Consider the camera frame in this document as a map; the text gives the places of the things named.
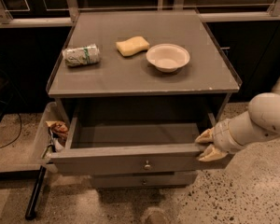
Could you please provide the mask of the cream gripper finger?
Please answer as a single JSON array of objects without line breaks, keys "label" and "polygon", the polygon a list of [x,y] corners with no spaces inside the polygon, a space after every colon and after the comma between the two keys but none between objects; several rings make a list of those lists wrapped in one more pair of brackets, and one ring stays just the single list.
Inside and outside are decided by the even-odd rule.
[{"label": "cream gripper finger", "polygon": [[226,151],[222,151],[214,145],[209,145],[203,153],[198,157],[199,161],[209,162],[217,161],[225,158],[228,155]]},{"label": "cream gripper finger", "polygon": [[205,130],[195,139],[195,142],[199,144],[212,143],[214,141],[213,130],[214,129]]}]

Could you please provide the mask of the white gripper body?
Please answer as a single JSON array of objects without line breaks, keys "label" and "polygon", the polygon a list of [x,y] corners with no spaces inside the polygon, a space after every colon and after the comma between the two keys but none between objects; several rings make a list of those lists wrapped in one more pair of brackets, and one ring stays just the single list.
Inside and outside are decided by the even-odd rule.
[{"label": "white gripper body", "polygon": [[235,154],[243,150],[239,138],[243,138],[245,122],[238,118],[224,119],[218,122],[213,130],[214,146],[221,151]]}]

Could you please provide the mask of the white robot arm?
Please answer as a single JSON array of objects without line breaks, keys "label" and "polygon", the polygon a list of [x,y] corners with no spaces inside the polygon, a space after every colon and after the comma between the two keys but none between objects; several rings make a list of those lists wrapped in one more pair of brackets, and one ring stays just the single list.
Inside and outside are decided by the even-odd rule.
[{"label": "white robot arm", "polygon": [[224,119],[205,130],[195,140],[209,146],[198,161],[216,161],[235,154],[248,145],[267,142],[280,137],[280,78],[271,92],[256,95],[246,112],[232,119]]}]

